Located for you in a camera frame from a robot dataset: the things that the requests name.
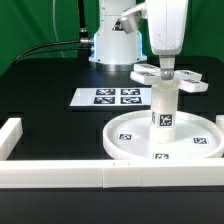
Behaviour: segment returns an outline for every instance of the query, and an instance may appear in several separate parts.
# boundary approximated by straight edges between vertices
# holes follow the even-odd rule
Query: white round plate
[[[176,113],[175,141],[158,144],[149,138],[152,112],[127,113],[104,127],[103,145],[114,159],[200,159],[222,157],[223,135],[202,117]]]

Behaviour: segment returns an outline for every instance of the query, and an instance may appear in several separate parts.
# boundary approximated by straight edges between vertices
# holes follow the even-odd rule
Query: green backdrop
[[[0,75],[22,51],[56,41],[53,29],[54,0],[0,0]],[[84,0],[90,37],[99,27],[98,0]],[[77,0],[56,1],[60,40],[79,38]],[[147,22],[141,27],[144,53],[151,56]],[[224,1],[190,0],[182,55],[212,56],[224,61]],[[61,57],[60,53],[38,57]],[[75,52],[65,57],[76,57]]]

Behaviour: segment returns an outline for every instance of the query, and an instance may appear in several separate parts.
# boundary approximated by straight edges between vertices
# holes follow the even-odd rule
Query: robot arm
[[[182,49],[188,0],[146,0],[121,15],[123,29],[130,33],[138,28],[142,17],[148,19],[152,52],[159,55],[161,78],[172,80],[175,55]]]

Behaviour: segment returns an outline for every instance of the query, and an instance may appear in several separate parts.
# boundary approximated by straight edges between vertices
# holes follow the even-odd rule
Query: black table surface
[[[150,63],[158,65],[157,58]],[[203,74],[205,93],[180,91],[178,109],[215,121],[224,112],[224,65],[214,58],[177,57],[176,69]],[[79,59],[33,59],[0,77],[0,121],[21,117],[23,137],[9,159],[108,159],[102,131],[112,118],[149,106],[70,107],[77,88],[145,87],[130,72],[104,72]]]
[[[158,65],[157,58],[149,63]],[[224,114],[224,64],[177,57],[176,69],[203,74],[205,93],[180,91],[178,109],[215,121]],[[135,107],[70,107],[77,88],[144,87],[130,72],[105,72],[80,59],[29,59],[0,77],[0,126],[21,117],[23,137],[9,160],[110,159],[102,131]],[[1,223],[223,223],[224,187],[1,189]]]

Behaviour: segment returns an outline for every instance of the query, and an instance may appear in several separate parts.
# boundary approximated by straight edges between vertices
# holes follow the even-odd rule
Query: white cylindrical block
[[[177,101],[178,88],[172,82],[164,81],[152,86],[151,141],[161,144],[174,141]]]

